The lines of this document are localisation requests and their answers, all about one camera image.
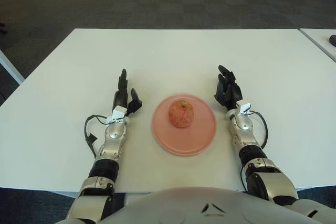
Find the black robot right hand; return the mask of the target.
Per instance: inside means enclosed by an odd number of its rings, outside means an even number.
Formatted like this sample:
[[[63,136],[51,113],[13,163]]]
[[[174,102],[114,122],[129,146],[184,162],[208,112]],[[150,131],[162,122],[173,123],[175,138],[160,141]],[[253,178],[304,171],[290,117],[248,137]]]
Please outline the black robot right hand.
[[[218,69],[220,74],[218,75],[218,84],[214,98],[228,111],[235,109],[237,102],[243,99],[241,89],[236,83],[236,78],[232,71],[229,71],[222,65],[219,65]]]

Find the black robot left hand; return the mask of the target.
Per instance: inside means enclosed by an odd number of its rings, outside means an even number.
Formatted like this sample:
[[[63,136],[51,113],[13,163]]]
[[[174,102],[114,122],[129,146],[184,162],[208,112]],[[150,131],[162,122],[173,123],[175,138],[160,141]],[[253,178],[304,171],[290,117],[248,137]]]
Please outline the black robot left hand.
[[[115,92],[113,100],[113,109],[120,106],[126,111],[124,116],[129,116],[131,113],[135,113],[138,109],[142,107],[142,101],[134,88],[131,89],[132,100],[128,103],[128,80],[127,71],[122,69],[121,75],[118,80],[118,90]]]

